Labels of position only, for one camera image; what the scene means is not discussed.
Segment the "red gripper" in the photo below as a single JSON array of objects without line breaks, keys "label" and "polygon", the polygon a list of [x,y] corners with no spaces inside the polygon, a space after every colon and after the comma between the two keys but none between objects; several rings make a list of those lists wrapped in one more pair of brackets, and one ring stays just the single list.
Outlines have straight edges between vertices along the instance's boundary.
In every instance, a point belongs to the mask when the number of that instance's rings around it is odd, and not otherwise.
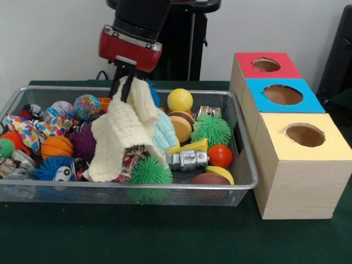
[{"label": "red gripper", "polygon": [[[123,34],[110,25],[105,25],[101,31],[98,54],[101,58],[114,62],[123,59],[134,63],[139,71],[152,72],[162,54],[162,44],[138,40]],[[126,102],[134,79],[135,68],[127,70],[126,81],[122,87],[121,101]],[[117,66],[109,92],[109,97],[117,93],[119,79],[123,76],[123,67]]]}]

